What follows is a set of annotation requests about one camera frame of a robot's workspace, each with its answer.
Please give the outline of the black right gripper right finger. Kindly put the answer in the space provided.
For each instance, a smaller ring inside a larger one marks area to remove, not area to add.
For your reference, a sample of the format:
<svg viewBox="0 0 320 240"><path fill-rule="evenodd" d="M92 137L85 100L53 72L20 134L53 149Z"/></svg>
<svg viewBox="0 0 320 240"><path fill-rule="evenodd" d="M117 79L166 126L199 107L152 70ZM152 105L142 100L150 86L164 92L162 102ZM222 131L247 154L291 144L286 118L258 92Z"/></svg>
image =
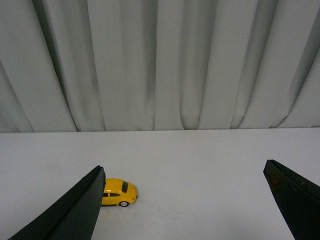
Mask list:
<svg viewBox="0 0 320 240"><path fill-rule="evenodd" d="M263 174L296 240L320 238L320 187L283 164L268 159Z"/></svg>

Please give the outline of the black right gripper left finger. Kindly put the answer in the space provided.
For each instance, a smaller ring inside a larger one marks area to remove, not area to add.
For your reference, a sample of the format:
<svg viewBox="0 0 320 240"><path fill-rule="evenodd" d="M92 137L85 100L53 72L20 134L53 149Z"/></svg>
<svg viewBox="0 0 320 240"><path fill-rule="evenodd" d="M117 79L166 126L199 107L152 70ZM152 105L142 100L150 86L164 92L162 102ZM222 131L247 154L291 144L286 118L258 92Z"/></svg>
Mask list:
<svg viewBox="0 0 320 240"><path fill-rule="evenodd" d="M106 185L104 168L96 166L11 240L90 240Z"/></svg>

